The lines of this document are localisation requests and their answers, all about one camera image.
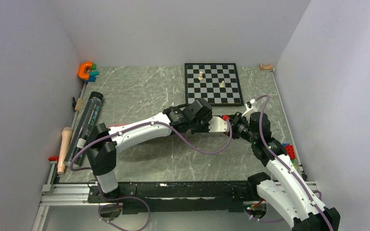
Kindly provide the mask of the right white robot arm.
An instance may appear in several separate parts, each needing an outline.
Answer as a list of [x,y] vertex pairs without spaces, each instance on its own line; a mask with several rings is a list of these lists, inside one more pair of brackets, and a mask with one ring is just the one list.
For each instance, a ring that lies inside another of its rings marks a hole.
[[309,188],[291,162],[283,145],[272,136],[271,123],[265,113],[254,112],[250,118],[241,113],[230,117],[232,137],[251,144],[254,156],[276,177],[260,172],[248,177],[246,193],[252,200],[269,203],[293,231],[336,231],[341,216],[328,208]]

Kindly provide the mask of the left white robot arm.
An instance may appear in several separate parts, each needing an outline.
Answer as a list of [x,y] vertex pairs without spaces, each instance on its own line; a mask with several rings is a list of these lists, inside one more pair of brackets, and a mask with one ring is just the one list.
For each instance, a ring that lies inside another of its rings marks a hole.
[[114,173],[117,152],[173,133],[205,128],[211,119],[212,106],[204,99],[197,99],[184,107],[169,107],[139,122],[117,128],[102,127],[84,147],[93,175],[101,187],[100,196],[107,202],[113,202],[119,196],[119,184]]

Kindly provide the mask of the pink racket bag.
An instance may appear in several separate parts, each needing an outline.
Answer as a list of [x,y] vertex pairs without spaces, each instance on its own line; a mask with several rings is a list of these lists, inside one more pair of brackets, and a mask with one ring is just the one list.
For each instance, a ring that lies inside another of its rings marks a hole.
[[121,126],[126,126],[129,125],[130,123],[119,123],[119,124],[114,124],[111,126],[108,126],[107,128],[112,128],[112,127],[121,127]]

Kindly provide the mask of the black shuttlecock tube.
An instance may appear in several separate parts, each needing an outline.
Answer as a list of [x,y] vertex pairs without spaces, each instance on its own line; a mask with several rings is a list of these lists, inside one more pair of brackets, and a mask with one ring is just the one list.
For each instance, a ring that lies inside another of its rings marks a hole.
[[103,94],[97,91],[91,92],[64,160],[64,164],[67,167],[71,166],[72,159],[84,147],[88,136],[97,122],[103,99]]

